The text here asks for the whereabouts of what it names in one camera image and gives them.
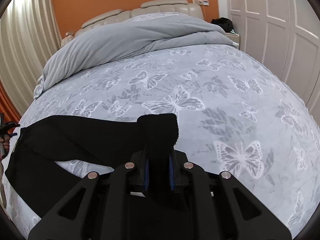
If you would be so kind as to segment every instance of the wardrobe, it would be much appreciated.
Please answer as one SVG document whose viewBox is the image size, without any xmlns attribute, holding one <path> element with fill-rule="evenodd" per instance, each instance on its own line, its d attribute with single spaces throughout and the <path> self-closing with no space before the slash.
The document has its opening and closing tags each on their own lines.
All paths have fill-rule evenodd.
<svg viewBox="0 0 320 240">
<path fill-rule="evenodd" d="M 305 102 L 320 125 L 320 20 L 307 0 L 228 0 L 240 49 Z"/>
</svg>

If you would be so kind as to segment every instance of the bed sheet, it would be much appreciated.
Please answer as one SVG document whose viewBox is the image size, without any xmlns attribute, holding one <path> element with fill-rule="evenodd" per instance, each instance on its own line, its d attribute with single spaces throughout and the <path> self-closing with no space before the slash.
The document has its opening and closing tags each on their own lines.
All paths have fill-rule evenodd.
<svg viewBox="0 0 320 240">
<path fill-rule="evenodd" d="M 206 171 L 231 171 L 293 237 L 310 219 L 320 200 L 319 127 L 287 85 L 228 45 L 164 49 L 81 71 L 45 91 L 20 124 L 55 114 L 135 122 L 151 113 L 175 113 L 175 149 Z M 79 177 L 112 171 L 79 160 L 58 165 Z M 27 237 L 40 218 L 5 176 L 4 188 L 7 212 Z"/>
</svg>

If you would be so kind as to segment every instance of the headboard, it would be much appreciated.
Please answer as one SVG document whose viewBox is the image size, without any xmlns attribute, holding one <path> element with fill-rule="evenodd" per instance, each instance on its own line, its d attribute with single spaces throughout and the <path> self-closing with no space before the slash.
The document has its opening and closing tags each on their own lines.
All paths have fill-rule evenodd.
<svg viewBox="0 0 320 240">
<path fill-rule="evenodd" d="M 197 4 L 189 3 L 187 0 L 154 0 L 145 2 L 141 4 L 140 8 L 133 9 L 132 11 L 117 9 L 98 15 L 86 21 L 81 29 L 76 32 L 75 37 L 98 26 L 123 22 L 138 15 L 156 12 L 179 12 L 203 19 L 201 7 Z"/>
</svg>

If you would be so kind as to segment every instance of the bed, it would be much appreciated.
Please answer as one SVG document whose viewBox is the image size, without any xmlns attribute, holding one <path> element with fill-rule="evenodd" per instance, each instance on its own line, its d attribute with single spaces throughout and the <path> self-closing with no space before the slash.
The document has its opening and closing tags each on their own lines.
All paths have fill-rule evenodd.
<svg viewBox="0 0 320 240">
<path fill-rule="evenodd" d="M 145 39 L 132 42 L 137 37 L 128 29 Z M 129 42 L 114 41 L 113 31 Z M 286 84 L 203 21 L 198 5 L 158 0 L 115 10 L 84 23 L 75 36 L 48 61 L 21 127 L 55 114 L 135 122 L 144 114 L 175 113 L 177 150 L 206 171 L 232 172 L 292 237 L 301 231 L 320 201 L 320 129 Z M 141 45 L 138 52 L 133 43 Z M 112 171 L 79 160 L 57 164 L 81 178 Z M 40 218 L 5 175 L 2 182 L 6 212 L 27 238 Z"/>
</svg>

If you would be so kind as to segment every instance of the metal screw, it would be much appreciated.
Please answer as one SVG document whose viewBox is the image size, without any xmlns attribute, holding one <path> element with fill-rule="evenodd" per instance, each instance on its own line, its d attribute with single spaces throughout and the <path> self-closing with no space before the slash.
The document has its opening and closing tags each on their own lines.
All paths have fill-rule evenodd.
<svg viewBox="0 0 320 240">
<path fill-rule="evenodd" d="M 134 168 L 134 163 L 126 163 L 124 166 L 125 166 L 127 169 L 132 169 L 132 168 Z"/>
<path fill-rule="evenodd" d="M 192 169 L 193 168 L 193 163 L 184 163 L 183 167 L 185 167 L 186 169 Z"/>
<path fill-rule="evenodd" d="M 90 172 L 89 174 L 88 174 L 88 178 L 89 179 L 95 179 L 96 177 L 98 177 L 98 173 L 96 173 L 96 172 Z"/>
<path fill-rule="evenodd" d="M 223 171 L 221 173 L 221 177 L 223 177 L 224 179 L 230 179 L 231 178 L 231 173 L 229 171 Z"/>
</svg>

